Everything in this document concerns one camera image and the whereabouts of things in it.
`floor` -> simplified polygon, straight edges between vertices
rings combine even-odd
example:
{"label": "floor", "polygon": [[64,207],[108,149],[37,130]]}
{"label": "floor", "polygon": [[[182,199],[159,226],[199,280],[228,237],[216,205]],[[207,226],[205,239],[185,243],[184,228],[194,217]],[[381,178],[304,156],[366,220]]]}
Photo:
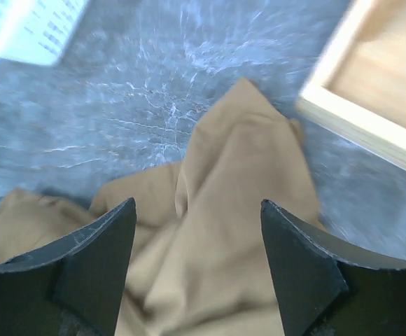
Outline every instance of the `floor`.
{"label": "floor", "polygon": [[[104,182],[182,158],[193,125],[247,76],[285,116],[348,0],[93,0],[62,63],[0,61],[0,198],[88,204]],[[303,120],[335,235],[406,258],[406,173]]]}

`wooden tray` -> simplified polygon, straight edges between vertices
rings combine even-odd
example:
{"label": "wooden tray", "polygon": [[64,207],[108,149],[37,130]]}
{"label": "wooden tray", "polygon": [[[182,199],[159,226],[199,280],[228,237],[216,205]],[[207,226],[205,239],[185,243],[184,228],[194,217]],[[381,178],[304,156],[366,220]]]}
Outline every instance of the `wooden tray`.
{"label": "wooden tray", "polygon": [[406,170],[406,0],[355,0],[297,109]]}

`wooden frame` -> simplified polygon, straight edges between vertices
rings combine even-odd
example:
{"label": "wooden frame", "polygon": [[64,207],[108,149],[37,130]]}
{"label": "wooden frame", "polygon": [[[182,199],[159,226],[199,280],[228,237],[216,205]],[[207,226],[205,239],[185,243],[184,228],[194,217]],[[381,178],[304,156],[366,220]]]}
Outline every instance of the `wooden frame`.
{"label": "wooden frame", "polygon": [[406,128],[328,89],[361,27],[385,1],[389,0],[356,0],[351,5],[305,83],[296,106],[316,123],[406,170]]}

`crumpled fabric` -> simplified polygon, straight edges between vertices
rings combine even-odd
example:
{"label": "crumpled fabric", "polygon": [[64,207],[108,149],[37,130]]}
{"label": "crumpled fabric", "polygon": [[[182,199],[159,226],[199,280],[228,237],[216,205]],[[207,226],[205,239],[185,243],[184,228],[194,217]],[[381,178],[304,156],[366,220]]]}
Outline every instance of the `crumpled fabric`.
{"label": "crumpled fabric", "polygon": [[260,203],[272,200],[323,228],[301,140],[298,124],[241,78],[197,123],[182,161],[103,185],[88,210],[9,192],[0,203],[0,263],[134,197],[116,336],[284,336]]}

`tan fabric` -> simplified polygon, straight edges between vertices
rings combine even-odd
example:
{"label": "tan fabric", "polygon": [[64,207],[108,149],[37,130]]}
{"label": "tan fabric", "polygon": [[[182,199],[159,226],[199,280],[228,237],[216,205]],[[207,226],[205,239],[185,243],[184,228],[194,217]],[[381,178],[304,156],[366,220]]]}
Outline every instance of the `tan fabric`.
{"label": "tan fabric", "polygon": [[260,202],[271,199],[321,228],[296,129],[241,79],[195,126],[182,162],[107,183],[89,212],[11,192],[0,205],[0,262],[134,197],[138,223],[117,336],[284,335]]}

